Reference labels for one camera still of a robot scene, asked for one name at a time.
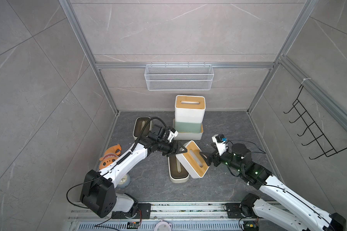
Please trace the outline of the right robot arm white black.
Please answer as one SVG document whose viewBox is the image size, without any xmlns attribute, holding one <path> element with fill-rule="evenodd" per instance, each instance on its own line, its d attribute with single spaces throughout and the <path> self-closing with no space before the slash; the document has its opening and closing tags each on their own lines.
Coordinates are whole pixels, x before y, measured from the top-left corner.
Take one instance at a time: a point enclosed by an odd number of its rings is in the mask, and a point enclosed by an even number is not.
<svg viewBox="0 0 347 231">
<path fill-rule="evenodd" d="M 240 204 L 246 218 L 267 219 L 289 231 L 344 231 L 346 219 L 313 205 L 282 183 L 271 171 L 252 160 L 251 151 L 242 143 L 227 148 L 226 143 L 214 143 L 212 153 L 200 152 L 208 166 L 224 164 L 229 171 L 248 185 L 272 197 L 284 208 L 275 207 L 259 196 L 249 193 Z"/>
</svg>

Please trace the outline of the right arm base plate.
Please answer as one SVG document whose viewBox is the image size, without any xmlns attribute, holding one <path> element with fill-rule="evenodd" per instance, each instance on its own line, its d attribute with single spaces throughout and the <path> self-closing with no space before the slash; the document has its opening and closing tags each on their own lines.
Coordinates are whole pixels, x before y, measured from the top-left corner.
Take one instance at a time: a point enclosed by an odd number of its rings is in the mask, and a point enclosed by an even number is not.
<svg viewBox="0 0 347 231">
<path fill-rule="evenodd" d="M 246 215 L 242 210 L 242 204 L 240 202 L 225 203 L 224 211 L 227 214 L 228 218 L 245 218 Z"/>
</svg>

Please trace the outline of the cream box dark lid centre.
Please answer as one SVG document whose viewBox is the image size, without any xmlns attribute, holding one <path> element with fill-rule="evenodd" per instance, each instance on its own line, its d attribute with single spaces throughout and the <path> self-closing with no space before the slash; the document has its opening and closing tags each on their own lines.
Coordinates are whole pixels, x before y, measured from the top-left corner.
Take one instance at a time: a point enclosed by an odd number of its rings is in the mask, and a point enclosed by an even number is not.
<svg viewBox="0 0 347 231">
<path fill-rule="evenodd" d="M 189 173 L 176 158 L 168 157 L 169 177 L 172 183 L 185 183 L 189 180 Z"/>
</svg>

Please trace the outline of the green square tissue box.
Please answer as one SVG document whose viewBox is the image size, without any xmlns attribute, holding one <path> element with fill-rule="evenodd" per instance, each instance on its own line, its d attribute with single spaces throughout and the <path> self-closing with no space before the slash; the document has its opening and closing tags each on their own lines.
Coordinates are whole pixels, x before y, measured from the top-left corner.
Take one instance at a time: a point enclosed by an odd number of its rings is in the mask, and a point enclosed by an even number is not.
<svg viewBox="0 0 347 231">
<path fill-rule="evenodd" d="M 176 122 L 173 120 L 173 128 L 178 132 L 183 133 L 202 133 L 201 123 Z"/>
</svg>

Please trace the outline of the white round object bottom edge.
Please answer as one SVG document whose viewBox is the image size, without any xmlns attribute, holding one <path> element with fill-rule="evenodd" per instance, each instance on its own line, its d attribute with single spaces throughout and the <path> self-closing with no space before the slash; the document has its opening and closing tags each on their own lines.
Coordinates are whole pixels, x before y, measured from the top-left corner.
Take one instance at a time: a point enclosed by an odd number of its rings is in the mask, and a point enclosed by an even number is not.
<svg viewBox="0 0 347 231">
<path fill-rule="evenodd" d="M 171 224 L 166 221 L 158 222 L 153 231 L 172 231 Z"/>
</svg>

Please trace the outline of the large white bamboo-lid tissue box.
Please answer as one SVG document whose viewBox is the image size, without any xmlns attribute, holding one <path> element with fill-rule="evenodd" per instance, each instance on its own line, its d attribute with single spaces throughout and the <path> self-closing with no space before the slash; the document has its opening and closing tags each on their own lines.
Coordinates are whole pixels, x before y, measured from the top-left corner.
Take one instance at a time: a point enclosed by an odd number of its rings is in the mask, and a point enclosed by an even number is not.
<svg viewBox="0 0 347 231">
<path fill-rule="evenodd" d="M 190 132 L 179 132 L 174 138 L 175 140 L 201 140 L 203 135 L 203 125 L 201 124 L 200 133 L 190 133 Z"/>
</svg>

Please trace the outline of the orange toy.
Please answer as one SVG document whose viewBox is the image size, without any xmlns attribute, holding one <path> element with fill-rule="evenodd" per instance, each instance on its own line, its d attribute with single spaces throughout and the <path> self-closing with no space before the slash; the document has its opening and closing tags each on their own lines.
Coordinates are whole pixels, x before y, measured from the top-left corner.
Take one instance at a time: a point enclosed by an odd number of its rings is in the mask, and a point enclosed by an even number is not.
<svg viewBox="0 0 347 231">
<path fill-rule="evenodd" d="M 99 159 L 100 164 L 99 164 L 99 170 L 109 166 L 113 162 L 115 162 L 119 156 L 121 155 L 121 145 L 117 144 L 114 145 L 110 148 L 108 148 L 105 152 L 104 155 Z"/>
</svg>

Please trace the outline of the bamboo-lid tissue box front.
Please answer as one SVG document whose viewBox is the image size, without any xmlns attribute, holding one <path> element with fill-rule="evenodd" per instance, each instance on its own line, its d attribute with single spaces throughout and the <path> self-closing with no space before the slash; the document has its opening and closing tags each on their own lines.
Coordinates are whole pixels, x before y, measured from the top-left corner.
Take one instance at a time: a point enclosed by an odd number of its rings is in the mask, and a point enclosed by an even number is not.
<svg viewBox="0 0 347 231">
<path fill-rule="evenodd" d="M 177 95 L 175 98 L 175 121 L 202 123 L 206 103 L 203 96 Z"/>
</svg>

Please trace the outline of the grey round alarm clock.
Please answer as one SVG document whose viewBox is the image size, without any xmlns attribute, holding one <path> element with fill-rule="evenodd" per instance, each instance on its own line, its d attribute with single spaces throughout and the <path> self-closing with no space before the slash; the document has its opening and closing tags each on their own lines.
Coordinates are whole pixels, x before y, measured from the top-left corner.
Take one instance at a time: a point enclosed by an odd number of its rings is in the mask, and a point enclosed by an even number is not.
<svg viewBox="0 0 347 231">
<path fill-rule="evenodd" d="M 130 178 L 130 175 L 129 174 L 126 174 L 125 176 L 123 176 L 121 178 L 121 180 L 119 181 L 117 187 L 119 189 L 124 189 L 126 188 L 131 182 L 131 178 Z"/>
</svg>

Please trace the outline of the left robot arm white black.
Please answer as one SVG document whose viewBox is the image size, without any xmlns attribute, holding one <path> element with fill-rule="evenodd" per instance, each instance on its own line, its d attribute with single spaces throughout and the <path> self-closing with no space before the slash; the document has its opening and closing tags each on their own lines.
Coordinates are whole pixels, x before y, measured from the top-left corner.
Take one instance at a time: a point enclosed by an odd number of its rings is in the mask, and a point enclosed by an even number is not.
<svg viewBox="0 0 347 231">
<path fill-rule="evenodd" d="M 186 147 L 175 140 L 177 135 L 174 129 L 154 125 L 148 135 L 140 135 L 116 161 L 100 171 L 90 170 L 86 174 L 80 201 L 100 218 L 112 212 L 133 217 L 138 211 L 138 201 L 128 194 L 116 193 L 117 184 L 151 153 L 158 151 L 168 157 L 186 153 Z"/>
</svg>

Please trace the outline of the aluminium mounting rail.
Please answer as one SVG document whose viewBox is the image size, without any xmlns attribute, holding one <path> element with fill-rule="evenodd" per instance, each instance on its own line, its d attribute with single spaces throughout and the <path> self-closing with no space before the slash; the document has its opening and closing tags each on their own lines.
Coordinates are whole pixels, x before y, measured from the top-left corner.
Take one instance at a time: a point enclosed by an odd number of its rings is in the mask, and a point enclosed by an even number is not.
<svg viewBox="0 0 347 231">
<path fill-rule="evenodd" d="M 140 202 L 150 203 L 152 220 L 158 219 L 236 219 L 228 218 L 224 211 L 225 203 L 239 201 L 204 201 L 204 202 Z M 100 218 L 94 212 L 84 208 L 72 208 L 66 215 L 67 221 L 105 221 L 112 213 Z"/>
</svg>

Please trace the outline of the cream box dark lid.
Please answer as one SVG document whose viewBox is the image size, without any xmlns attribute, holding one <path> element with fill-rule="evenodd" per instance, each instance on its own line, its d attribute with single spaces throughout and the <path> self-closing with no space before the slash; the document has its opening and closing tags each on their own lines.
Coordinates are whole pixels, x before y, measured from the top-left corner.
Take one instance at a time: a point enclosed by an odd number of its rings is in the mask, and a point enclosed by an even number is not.
<svg viewBox="0 0 347 231">
<path fill-rule="evenodd" d="M 133 130 L 133 138 L 134 138 L 134 140 L 136 140 L 139 137 L 143 127 L 146 124 L 147 124 L 147 126 L 144 129 L 143 136 L 147 136 L 148 135 L 149 131 L 151 130 L 151 128 L 153 126 L 152 122 L 149 121 L 149 120 L 150 120 L 149 116 L 140 116 L 140 117 L 138 117 L 136 119 L 134 130 Z"/>
<path fill-rule="evenodd" d="M 169 177 L 172 183 L 185 183 L 189 180 L 189 173 L 176 158 L 168 157 Z"/>
</svg>

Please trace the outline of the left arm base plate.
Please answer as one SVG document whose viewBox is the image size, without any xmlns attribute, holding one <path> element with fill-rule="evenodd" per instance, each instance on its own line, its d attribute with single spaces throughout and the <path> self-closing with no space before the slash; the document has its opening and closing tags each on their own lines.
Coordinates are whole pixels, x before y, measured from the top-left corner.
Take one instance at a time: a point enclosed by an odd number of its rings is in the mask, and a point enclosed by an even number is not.
<svg viewBox="0 0 347 231">
<path fill-rule="evenodd" d="M 151 206 L 152 204 L 150 203 L 139 203 L 133 215 L 131 213 L 112 212 L 111 217 L 113 219 L 149 219 Z"/>
</svg>

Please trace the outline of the cream box dark lid back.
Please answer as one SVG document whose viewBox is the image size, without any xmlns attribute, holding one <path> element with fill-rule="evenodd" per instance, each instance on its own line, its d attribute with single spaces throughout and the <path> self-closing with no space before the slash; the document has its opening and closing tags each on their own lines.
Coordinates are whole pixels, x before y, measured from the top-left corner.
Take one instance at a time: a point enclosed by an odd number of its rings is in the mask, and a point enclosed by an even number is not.
<svg viewBox="0 0 347 231">
<path fill-rule="evenodd" d="M 140 117 L 138 117 L 136 119 L 134 130 L 133 130 L 133 138 L 134 138 L 134 140 L 136 140 L 139 137 L 143 127 L 146 124 L 147 124 L 147 126 L 144 129 L 143 136 L 147 136 L 148 135 L 149 131 L 151 130 L 151 128 L 153 126 L 152 122 L 149 121 L 149 120 L 150 120 L 149 116 L 140 116 Z"/>
</svg>

